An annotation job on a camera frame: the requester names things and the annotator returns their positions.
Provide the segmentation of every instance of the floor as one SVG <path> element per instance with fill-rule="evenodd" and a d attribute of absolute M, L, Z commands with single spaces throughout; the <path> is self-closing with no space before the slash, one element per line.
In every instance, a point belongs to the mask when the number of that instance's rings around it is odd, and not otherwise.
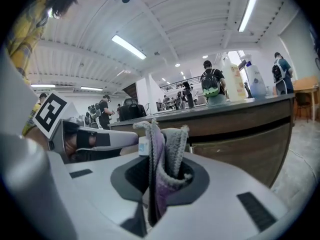
<path fill-rule="evenodd" d="M 297 120 L 282 170 L 271 190 L 289 209 L 303 206 L 320 178 L 320 123 Z"/>

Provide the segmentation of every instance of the chair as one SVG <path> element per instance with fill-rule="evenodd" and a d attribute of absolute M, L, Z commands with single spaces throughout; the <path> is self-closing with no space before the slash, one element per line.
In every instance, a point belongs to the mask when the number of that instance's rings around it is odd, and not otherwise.
<path fill-rule="evenodd" d="M 298 112 L 300 111 L 299 117 L 301 118 L 301 109 L 305 109 L 306 112 L 306 122 L 309 122 L 309 118 L 311 119 L 311 103 L 309 102 L 311 100 L 311 95 L 309 93 L 303 93 L 303 92 L 298 92 L 295 94 L 295 100 L 297 104 L 297 109 L 296 109 L 296 114 L 295 114 L 295 119 L 297 119 Z"/>

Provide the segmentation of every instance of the white ceiling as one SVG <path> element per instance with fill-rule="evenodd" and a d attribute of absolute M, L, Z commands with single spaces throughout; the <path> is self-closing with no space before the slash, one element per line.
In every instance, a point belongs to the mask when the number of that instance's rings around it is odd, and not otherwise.
<path fill-rule="evenodd" d="M 78 0 L 64 18 L 49 19 L 28 77 L 32 83 L 75 86 L 76 91 L 81 86 L 99 87 L 120 94 L 160 66 L 177 75 L 176 63 L 227 50 L 256 49 L 285 0 L 257 0 L 246 31 L 239 33 L 247 1 Z M 141 60 L 112 42 L 115 34 L 147 58 Z M 117 76 L 122 70 L 131 73 Z"/>

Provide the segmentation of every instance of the hair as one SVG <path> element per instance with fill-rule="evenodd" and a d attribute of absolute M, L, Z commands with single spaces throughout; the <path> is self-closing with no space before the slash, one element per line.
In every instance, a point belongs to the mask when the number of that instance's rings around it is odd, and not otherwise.
<path fill-rule="evenodd" d="M 43 93 L 40 94 L 39 99 L 41 99 L 41 98 L 46 98 L 46 97 L 47 97 L 47 95 L 43 92 Z"/>
<path fill-rule="evenodd" d="M 274 54 L 274 57 L 276 58 L 276 57 L 278 57 L 278 56 L 281 56 L 281 54 L 279 53 L 279 52 L 276 52 L 275 54 Z"/>
<path fill-rule="evenodd" d="M 209 60 L 206 60 L 204 63 L 203 63 L 203 66 L 204 68 L 212 68 L 212 64 Z"/>
<path fill-rule="evenodd" d="M 78 4 L 77 0 L 50 0 L 48 8 L 52 8 L 52 16 L 60 18 L 64 16 L 73 4 Z"/>

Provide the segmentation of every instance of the wooden counter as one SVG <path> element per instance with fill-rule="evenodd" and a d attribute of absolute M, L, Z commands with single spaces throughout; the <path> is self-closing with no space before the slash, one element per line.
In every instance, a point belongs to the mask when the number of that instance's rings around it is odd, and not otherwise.
<path fill-rule="evenodd" d="M 110 124 L 115 131 L 136 132 L 133 124 L 156 118 L 161 129 L 189 127 L 194 153 L 237 166 L 271 187 L 288 151 L 293 124 L 293 94 L 246 99 L 172 111 Z"/>

